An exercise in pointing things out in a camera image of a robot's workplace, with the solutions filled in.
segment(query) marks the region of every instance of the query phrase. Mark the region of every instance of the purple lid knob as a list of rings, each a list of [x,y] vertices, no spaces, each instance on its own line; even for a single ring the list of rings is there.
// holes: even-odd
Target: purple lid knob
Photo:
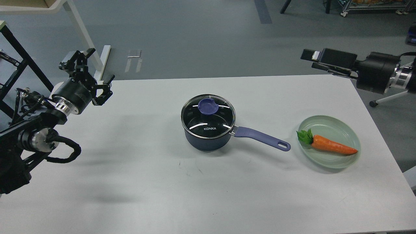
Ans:
[[[204,115],[212,115],[218,111],[218,104],[212,98],[204,98],[199,101],[198,110]]]

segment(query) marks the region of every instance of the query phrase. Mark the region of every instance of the carrot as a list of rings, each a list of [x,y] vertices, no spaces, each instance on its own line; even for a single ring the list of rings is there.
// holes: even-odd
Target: carrot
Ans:
[[[351,148],[349,146],[346,146],[344,144],[341,144],[335,141],[331,141],[323,136],[320,136],[320,135],[313,136],[311,129],[309,129],[308,131],[302,130],[300,132],[298,131],[296,132],[297,132],[297,137],[299,141],[309,144],[315,149],[337,152],[337,153],[346,154],[346,155],[352,155],[358,152],[354,148]]]

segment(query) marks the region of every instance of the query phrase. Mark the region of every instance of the glass lid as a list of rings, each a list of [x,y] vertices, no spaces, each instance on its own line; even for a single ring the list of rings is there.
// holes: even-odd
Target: glass lid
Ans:
[[[192,135],[213,139],[230,132],[235,123],[235,111],[226,99],[203,94],[183,106],[181,119],[183,127]]]

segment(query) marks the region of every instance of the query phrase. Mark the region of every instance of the plate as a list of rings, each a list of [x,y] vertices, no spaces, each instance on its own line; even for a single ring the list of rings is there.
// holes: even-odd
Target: plate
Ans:
[[[321,135],[330,140],[339,142],[358,150],[356,154],[345,156],[333,152],[312,148],[299,141],[302,151],[315,163],[333,169],[342,169],[354,164],[361,152],[360,141],[355,132],[344,122],[330,116],[317,115],[305,119],[299,126],[299,130],[311,129],[312,134]]]

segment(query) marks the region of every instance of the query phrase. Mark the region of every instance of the navy blue pot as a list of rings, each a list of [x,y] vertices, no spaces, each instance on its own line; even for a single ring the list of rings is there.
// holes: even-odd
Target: navy blue pot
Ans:
[[[205,152],[212,152],[223,147],[229,141],[231,135],[225,134],[214,139],[202,139],[191,135],[185,130],[185,137],[193,147]]]
[[[182,108],[182,126],[189,143],[195,148],[211,152],[223,147],[231,138],[248,137],[282,151],[290,144],[251,128],[235,126],[234,107],[226,99],[204,94],[193,97]]]

